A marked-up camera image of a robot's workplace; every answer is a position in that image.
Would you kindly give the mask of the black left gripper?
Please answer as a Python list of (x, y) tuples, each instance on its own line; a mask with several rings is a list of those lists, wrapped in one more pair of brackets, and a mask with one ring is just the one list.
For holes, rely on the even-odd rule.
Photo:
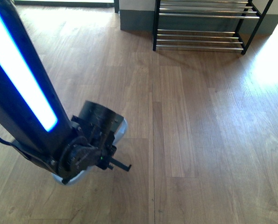
[(117, 150), (113, 145), (114, 134), (123, 119), (98, 103), (84, 103), (79, 115), (71, 119), (76, 138), (65, 147), (59, 159), (59, 177), (63, 178), (63, 184), (89, 166), (107, 169), (108, 159), (114, 158)]

